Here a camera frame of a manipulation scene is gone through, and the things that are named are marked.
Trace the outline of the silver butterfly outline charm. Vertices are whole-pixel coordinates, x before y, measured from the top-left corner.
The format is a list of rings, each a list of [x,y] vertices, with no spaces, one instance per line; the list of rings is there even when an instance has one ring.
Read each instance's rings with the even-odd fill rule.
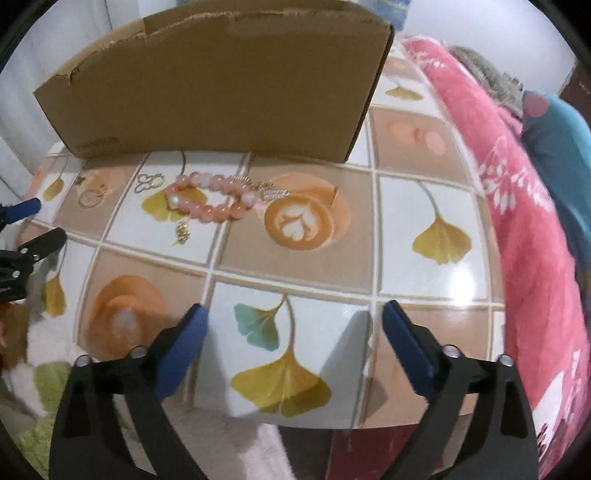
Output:
[[[164,181],[165,181],[165,177],[162,173],[156,173],[156,174],[140,173],[136,177],[136,184],[134,186],[133,192],[135,194],[140,194],[145,191],[159,189],[160,187],[163,186]]]

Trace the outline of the grey patterned pillow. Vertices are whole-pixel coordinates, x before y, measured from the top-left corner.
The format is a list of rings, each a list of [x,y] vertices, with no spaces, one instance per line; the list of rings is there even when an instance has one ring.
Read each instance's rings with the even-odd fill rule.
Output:
[[[473,49],[452,46],[449,52],[487,91],[497,105],[508,110],[515,118],[522,119],[524,86],[517,77],[501,72],[492,62]]]

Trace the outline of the gold ring pendant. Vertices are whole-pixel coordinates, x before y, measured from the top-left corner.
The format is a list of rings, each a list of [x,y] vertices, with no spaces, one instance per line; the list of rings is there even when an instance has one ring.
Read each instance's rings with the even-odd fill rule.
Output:
[[[78,205],[84,209],[95,208],[104,201],[106,193],[107,186],[104,183],[85,186],[78,191]]]

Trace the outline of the patterned tile table cover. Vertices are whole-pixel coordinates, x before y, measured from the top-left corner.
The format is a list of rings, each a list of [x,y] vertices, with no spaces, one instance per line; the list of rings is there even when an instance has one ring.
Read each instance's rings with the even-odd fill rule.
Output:
[[[159,189],[133,192],[140,173]],[[104,183],[97,207],[78,191]],[[348,161],[161,152],[84,161],[55,144],[22,232],[67,232],[30,292],[27,364],[122,356],[200,303],[204,346],[185,377],[197,408],[304,428],[414,424],[417,397],[384,337],[398,301],[439,342],[504,348],[494,229],[467,148],[394,44]],[[190,239],[174,245],[187,221]]]

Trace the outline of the pink floral blanket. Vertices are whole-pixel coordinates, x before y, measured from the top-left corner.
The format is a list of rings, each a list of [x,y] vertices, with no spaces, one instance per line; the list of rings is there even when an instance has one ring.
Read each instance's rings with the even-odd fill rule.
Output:
[[[525,148],[522,124],[439,41],[403,45],[427,76],[470,149],[501,254],[505,350],[532,408],[539,476],[565,456],[589,411],[590,343],[575,261],[554,203]]]

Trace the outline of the dark red door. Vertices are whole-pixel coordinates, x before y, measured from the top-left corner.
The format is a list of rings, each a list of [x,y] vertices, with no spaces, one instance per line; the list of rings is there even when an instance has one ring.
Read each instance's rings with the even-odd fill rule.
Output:
[[[584,67],[577,63],[559,97],[591,123],[591,83]]]

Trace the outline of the small gold chain pendant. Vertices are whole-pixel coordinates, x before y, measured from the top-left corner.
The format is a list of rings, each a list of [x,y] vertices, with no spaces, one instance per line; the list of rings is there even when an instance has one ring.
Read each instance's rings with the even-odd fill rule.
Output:
[[[174,245],[184,245],[190,239],[190,228],[187,221],[181,220],[175,226]]]

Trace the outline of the brown cardboard box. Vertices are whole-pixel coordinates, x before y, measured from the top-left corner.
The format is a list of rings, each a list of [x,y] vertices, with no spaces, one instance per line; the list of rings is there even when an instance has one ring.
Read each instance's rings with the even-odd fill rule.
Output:
[[[82,159],[150,151],[345,161],[394,40],[349,1],[199,1],[111,31],[35,93]]]

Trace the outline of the blue plush pillow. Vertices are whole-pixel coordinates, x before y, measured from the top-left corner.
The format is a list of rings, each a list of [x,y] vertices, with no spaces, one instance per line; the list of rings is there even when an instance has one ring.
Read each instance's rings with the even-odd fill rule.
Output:
[[[558,212],[576,272],[590,272],[590,127],[554,94],[522,98],[522,143]]]

